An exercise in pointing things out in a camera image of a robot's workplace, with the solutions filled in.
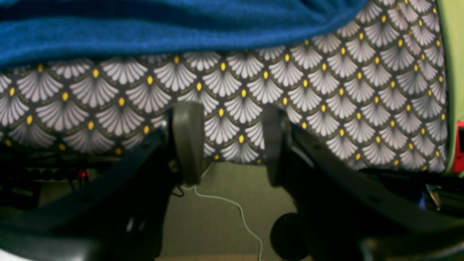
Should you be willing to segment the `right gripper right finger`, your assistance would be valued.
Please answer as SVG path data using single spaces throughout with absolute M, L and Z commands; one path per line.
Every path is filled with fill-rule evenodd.
M 296 211 L 271 229 L 286 261 L 462 261 L 463 213 L 443 214 L 431 186 L 463 191 L 463 179 L 428 171 L 354 170 L 285 110 L 262 113 L 265 165 Z

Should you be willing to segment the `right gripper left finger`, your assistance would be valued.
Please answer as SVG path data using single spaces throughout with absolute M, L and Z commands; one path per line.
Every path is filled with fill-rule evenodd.
M 161 127 L 83 188 L 1 221 L 2 261 L 154 261 L 172 191 L 203 170 L 202 104 L 178 102 Z

